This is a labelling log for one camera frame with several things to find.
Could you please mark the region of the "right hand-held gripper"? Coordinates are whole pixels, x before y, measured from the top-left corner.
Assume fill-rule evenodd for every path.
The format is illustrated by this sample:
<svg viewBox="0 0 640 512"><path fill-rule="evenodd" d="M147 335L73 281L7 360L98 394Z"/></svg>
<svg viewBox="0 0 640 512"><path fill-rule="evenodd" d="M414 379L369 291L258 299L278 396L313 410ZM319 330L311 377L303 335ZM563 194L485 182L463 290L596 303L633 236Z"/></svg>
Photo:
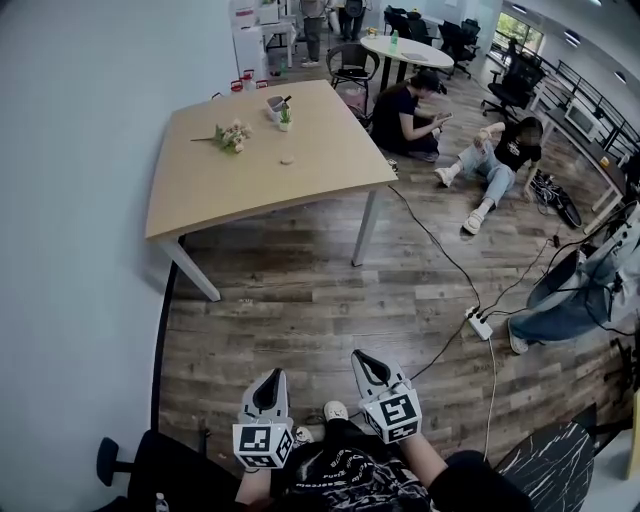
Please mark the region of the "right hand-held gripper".
<svg viewBox="0 0 640 512"><path fill-rule="evenodd" d="M396 360L356 349L351 355L356 385L362 399L374 399L408 383ZM366 423L385 444L397 443L419 433L422 413L414 389L400 387L375 401L363 401Z"/></svg>

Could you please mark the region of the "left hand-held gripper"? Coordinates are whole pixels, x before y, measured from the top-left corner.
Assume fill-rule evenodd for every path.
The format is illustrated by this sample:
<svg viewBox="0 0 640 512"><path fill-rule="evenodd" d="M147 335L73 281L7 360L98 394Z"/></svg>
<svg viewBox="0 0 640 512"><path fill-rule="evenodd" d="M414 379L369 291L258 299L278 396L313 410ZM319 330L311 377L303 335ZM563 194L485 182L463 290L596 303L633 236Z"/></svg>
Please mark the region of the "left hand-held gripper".
<svg viewBox="0 0 640 512"><path fill-rule="evenodd" d="M241 413L233 425L233 452L246 469L285 466L294 444L289 402L282 368L264 372L243 393Z"/></svg>

